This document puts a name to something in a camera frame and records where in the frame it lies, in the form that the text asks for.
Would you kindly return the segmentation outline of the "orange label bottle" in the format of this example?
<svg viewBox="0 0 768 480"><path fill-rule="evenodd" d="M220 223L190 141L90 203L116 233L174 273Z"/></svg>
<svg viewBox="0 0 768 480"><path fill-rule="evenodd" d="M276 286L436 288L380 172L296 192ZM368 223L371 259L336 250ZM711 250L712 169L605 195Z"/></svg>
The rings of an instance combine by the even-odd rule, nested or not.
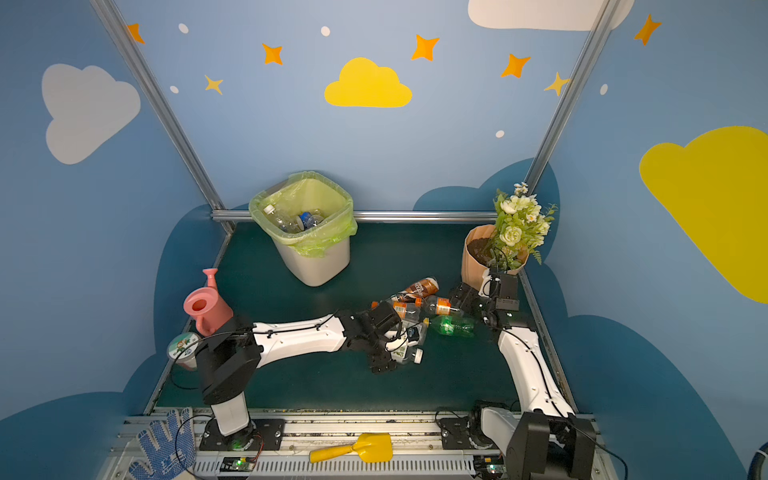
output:
<svg viewBox="0 0 768 480"><path fill-rule="evenodd" d="M455 307L449 299L438 297L435 295L429 296L422 300L422 310L429 317L435 317L435 316L463 317L464 316L464 312L460 308Z"/></svg>

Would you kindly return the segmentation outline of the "green plastic bottle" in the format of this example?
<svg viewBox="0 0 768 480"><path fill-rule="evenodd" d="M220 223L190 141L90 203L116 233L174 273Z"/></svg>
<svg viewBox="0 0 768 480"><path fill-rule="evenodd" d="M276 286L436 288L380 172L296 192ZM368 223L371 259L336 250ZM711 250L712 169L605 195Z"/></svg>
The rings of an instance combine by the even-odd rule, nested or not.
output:
<svg viewBox="0 0 768 480"><path fill-rule="evenodd" d="M441 315L425 321L427 326L443 336L473 338L475 322L471 318Z"/></svg>

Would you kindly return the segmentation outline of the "brown tea bottle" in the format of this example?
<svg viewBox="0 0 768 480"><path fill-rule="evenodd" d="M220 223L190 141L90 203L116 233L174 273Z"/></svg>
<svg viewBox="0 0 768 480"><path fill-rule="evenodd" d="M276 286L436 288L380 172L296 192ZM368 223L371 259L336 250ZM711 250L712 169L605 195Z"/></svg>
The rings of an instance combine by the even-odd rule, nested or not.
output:
<svg viewBox="0 0 768 480"><path fill-rule="evenodd" d="M435 295L438 291L439 284L437 280L432 277L426 277L395 293L390 299L397 302L414 303L417 299L424 299Z"/></svg>

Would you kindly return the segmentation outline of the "small blue label bottle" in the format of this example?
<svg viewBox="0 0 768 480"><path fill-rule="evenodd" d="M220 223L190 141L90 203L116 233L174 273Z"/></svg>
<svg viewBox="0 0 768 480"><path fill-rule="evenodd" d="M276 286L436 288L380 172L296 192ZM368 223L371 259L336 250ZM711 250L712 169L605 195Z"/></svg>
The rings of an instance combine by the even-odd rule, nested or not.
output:
<svg viewBox="0 0 768 480"><path fill-rule="evenodd" d="M302 212L298 218L301 221L303 230L306 231L319 226L325 220L325 215L320 210L315 209Z"/></svg>

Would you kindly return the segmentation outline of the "orange cap bottle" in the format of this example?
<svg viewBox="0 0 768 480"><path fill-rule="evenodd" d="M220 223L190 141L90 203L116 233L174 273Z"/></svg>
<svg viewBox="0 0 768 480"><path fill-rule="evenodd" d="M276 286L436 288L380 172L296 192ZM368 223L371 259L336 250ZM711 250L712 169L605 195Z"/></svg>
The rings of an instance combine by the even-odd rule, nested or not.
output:
<svg viewBox="0 0 768 480"><path fill-rule="evenodd" d="M422 300L416 299L414 302L405 302L399 300L387 300L395 312L403 321L418 323L421 321Z"/></svg>

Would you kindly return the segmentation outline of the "lime label jar bottle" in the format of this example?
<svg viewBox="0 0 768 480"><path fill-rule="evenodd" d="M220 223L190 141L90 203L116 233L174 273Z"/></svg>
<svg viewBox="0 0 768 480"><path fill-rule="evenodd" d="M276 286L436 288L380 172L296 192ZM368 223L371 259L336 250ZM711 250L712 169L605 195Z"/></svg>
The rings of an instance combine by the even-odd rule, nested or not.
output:
<svg viewBox="0 0 768 480"><path fill-rule="evenodd" d="M403 344L392 351L391 356L399 364L420 364L423 358L423 350L417 346Z"/></svg>

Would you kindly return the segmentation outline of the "clear bottle white cap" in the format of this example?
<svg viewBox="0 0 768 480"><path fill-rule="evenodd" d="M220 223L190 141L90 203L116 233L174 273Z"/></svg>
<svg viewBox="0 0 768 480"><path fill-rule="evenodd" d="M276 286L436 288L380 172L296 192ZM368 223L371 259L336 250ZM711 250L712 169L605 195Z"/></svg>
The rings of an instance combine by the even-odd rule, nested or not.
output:
<svg viewBox="0 0 768 480"><path fill-rule="evenodd" d="M274 205L268 204L263 208L264 215L281 231L289 234L295 234L299 227L295 219L277 209Z"/></svg>

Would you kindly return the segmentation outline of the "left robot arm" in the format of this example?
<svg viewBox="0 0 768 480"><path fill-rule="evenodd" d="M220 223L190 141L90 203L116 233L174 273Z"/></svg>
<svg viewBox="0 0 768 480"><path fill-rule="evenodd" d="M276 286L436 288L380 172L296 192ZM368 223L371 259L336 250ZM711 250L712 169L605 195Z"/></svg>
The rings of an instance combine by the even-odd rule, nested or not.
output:
<svg viewBox="0 0 768 480"><path fill-rule="evenodd" d="M387 344L394 329L404 327L388 303L290 323L251 322L236 315L204 338L195 353L203 402L221 435L238 434L250 428L245 390L257 369L302 355L351 350L367 355L372 372L389 371L394 360Z"/></svg>

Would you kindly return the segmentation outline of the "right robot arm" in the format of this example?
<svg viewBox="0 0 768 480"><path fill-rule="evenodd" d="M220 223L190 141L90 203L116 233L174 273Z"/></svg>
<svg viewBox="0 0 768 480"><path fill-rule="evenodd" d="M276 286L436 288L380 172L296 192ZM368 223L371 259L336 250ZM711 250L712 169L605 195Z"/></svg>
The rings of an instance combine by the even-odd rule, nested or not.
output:
<svg viewBox="0 0 768 480"><path fill-rule="evenodd" d="M576 416L551 373L532 320L519 315L518 278L496 273L480 286L461 283L451 302L493 334L520 411L478 401L463 417L436 421L446 450L476 450L480 479L589 479L598 446L591 423Z"/></svg>

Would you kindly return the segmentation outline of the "white trash bin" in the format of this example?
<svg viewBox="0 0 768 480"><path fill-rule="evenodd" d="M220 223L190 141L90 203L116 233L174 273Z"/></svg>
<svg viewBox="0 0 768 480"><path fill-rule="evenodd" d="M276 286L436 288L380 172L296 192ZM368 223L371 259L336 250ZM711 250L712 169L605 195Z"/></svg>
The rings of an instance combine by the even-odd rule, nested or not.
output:
<svg viewBox="0 0 768 480"><path fill-rule="evenodd" d="M272 239L288 270L310 287L321 286L350 262L350 237L333 243L305 234Z"/></svg>

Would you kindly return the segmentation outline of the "green plastic bin liner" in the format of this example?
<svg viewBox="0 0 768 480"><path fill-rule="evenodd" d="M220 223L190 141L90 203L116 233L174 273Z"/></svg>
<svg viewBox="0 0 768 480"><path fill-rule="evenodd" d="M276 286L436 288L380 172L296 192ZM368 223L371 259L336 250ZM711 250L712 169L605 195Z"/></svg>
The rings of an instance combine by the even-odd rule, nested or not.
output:
<svg viewBox="0 0 768 480"><path fill-rule="evenodd" d="M299 231L289 234L281 231L263 213L263 208L272 204L295 219ZM312 235L315 239L337 242L357 233L352 196L329 178L305 171L293 174L272 193L262 191L253 197L248 205L251 218L273 238L293 235ZM305 211L320 210L325 220L317 227L304 231L298 216Z"/></svg>

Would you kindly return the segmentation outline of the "white artificial flowers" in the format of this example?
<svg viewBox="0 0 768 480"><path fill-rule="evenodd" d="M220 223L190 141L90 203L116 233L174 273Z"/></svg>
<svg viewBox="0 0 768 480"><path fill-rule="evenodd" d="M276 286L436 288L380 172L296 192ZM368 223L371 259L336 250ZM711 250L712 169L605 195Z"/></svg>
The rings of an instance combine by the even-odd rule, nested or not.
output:
<svg viewBox="0 0 768 480"><path fill-rule="evenodd" d="M494 207L494 230L484 249L490 256L488 267L500 271L519 270L530 258L542 264L539 248L545 243L558 207L555 204L542 207L525 182L515 183L512 194L499 190Z"/></svg>

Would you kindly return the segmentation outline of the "yellow plastic shovel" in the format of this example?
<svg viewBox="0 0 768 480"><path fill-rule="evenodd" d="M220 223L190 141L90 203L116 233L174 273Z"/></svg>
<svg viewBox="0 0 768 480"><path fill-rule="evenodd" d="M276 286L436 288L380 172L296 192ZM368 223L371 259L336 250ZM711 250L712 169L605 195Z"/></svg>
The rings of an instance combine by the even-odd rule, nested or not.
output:
<svg viewBox="0 0 768 480"><path fill-rule="evenodd" d="M320 463L348 454L356 454L364 463L386 463L392 460L393 444L387 433L365 433L353 444L314 450L309 454L311 463Z"/></svg>

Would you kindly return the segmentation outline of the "pink watering can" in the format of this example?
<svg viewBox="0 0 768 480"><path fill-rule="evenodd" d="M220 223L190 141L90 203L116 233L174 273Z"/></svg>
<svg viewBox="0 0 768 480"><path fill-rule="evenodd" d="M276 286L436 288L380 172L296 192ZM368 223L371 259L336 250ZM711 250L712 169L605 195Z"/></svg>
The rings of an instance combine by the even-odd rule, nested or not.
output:
<svg viewBox="0 0 768 480"><path fill-rule="evenodd" d="M204 337L215 334L234 316L218 291L217 272L217 268L204 269L206 285L191 292L183 303L184 311L194 319L196 330Z"/></svg>

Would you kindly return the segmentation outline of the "right controller board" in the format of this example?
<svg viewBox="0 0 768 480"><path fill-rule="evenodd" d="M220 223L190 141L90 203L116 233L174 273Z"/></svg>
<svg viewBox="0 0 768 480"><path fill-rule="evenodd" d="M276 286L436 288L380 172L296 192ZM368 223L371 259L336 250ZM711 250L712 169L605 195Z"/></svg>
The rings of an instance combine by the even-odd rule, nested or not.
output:
<svg viewBox="0 0 768 480"><path fill-rule="evenodd" d="M503 458L495 456L474 456L473 457L473 479L480 480L499 480L506 475L506 467Z"/></svg>

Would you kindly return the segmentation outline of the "controller board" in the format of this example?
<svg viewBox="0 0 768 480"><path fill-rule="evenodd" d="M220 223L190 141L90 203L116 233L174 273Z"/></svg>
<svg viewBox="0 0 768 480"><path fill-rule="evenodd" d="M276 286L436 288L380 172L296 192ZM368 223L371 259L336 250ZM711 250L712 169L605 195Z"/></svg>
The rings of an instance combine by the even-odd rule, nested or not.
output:
<svg viewBox="0 0 768 480"><path fill-rule="evenodd" d="M480 480L499 480L506 475L506 467L503 458L495 456L474 456L473 457L473 479Z"/></svg>
<svg viewBox="0 0 768 480"><path fill-rule="evenodd" d="M250 473L257 464L256 457L225 457L220 466L221 473Z"/></svg>

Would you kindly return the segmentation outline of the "left controller board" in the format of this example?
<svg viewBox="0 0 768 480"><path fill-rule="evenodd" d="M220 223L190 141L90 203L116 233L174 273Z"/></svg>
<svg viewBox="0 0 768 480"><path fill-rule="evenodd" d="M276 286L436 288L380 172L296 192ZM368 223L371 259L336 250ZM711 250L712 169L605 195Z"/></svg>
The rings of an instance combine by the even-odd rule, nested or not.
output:
<svg viewBox="0 0 768 480"><path fill-rule="evenodd" d="M221 473L250 473L257 464L256 457L225 457L220 466Z"/></svg>

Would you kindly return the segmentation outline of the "blue dotted work glove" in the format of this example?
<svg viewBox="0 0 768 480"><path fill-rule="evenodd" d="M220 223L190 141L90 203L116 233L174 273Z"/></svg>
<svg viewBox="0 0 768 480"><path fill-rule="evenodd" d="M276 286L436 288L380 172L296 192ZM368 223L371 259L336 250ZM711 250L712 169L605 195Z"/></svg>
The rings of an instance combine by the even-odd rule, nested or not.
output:
<svg viewBox="0 0 768 480"><path fill-rule="evenodd" d="M144 460L128 468L128 477L136 480L195 479L192 473L197 448L192 409L173 409L163 421L154 420L141 431L137 440Z"/></svg>

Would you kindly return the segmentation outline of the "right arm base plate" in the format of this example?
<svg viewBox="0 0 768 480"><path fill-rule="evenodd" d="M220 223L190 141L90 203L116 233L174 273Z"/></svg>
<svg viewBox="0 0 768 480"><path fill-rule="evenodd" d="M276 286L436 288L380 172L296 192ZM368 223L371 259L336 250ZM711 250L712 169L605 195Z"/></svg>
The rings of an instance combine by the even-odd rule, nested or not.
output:
<svg viewBox="0 0 768 480"><path fill-rule="evenodd" d="M437 420L443 450L476 450L478 445L470 432L470 420L465 417L444 417Z"/></svg>

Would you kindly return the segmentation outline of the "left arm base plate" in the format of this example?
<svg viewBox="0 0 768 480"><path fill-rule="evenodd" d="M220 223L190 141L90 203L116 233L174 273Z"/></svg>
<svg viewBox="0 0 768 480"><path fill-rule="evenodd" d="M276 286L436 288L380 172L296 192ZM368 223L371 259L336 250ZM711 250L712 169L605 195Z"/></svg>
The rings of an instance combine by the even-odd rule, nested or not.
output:
<svg viewBox="0 0 768 480"><path fill-rule="evenodd" d="M284 429L283 419L252 419L245 429L225 436L221 433L217 420L212 419L206 424L198 450L277 451L281 447Z"/></svg>

